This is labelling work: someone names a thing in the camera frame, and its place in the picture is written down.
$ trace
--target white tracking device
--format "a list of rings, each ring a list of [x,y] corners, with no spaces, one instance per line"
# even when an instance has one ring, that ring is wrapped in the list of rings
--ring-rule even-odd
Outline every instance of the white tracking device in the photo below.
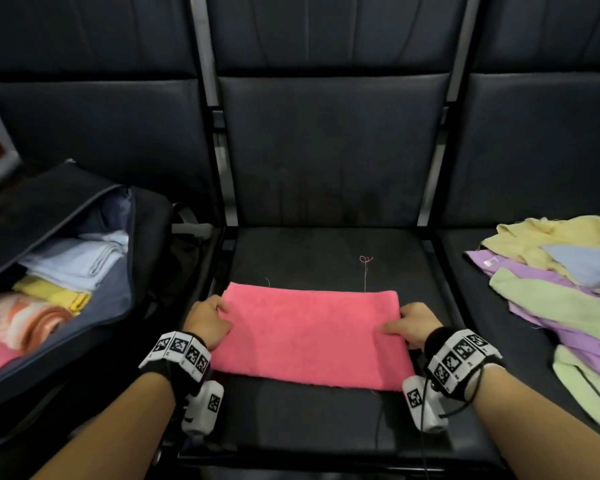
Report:
[[[424,433],[439,433],[447,429],[449,420],[440,418],[445,413],[440,403],[442,394],[434,391],[431,388],[431,381],[427,384],[426,402],[423,403],[425,379],[420,376],[412,376],[402,382],[402,392],[407,399],[409,411],[416,428],[420,429],[422,422],[422,430]],[[424,408],[424,418],[422,418],[422,409]]]
[[[200,393],[189,398],[189,405],[182,420],[182,430],[192,435],[207,436],[216,425],[218,411],[224,396],[224,387],[216,381],[202,384]]]

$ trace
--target person's left arm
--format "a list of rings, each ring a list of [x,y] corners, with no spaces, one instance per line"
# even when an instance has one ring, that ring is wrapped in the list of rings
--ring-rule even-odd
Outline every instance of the person's left arm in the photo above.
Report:
[[[226,311],[219,296],[196,303],[183,329],[204,340],[210,351],[232,327],[218,316],[218,308]],[[175,406],[169,381],[155,372],[143,374],[32,478],[144,478]]]

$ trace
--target orange and white towel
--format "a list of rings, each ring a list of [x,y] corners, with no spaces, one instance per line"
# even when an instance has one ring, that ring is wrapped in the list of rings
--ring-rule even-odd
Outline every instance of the orange and white towel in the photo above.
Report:
[[[0,342],[29,353],[65,322],[72,313],[62,306],[23,293],[0,293]]]

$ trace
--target wrist strap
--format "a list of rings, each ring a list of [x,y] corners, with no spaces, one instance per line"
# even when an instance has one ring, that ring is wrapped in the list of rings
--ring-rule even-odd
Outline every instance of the wrist strap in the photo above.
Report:
[[[434,330],[424,349],[428,359],[425,373],[434,388],[458,401],[467,401],[466,387],[485,364],[504,366],[497,348],[471,330]]]
[[[209,370],[211,352],[192,333],[172,331],[160,336],[155,347],[138,366],[140,372],[156,372],[171,383],[176,401],[197,395]]]

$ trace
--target yellow cloth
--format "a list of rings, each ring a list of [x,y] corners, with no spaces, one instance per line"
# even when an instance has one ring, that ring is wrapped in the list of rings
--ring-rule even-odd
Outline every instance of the yellow cloth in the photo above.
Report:
[[[553,371],[582,409],[600,424],[600,375],[563,345],[555,350]]]
[[[489,286],[536,317],[576,328],[600,340],[600,298],[544,280],[519,278],[504,267],[491,277]]]
[[[13,290],[62,306],[74,315],[79,314],[91,299],[91,293],[66,290],[43,278],[30,275],[14,284]]]
[[[517,224],[499,224],[496,235],[482,242],[487,249],[539,269],[549,269],[576,283],[563,265],[540,246],[572,244],[600,249],[600,217],[580,216],[568,221],[526,219]]]

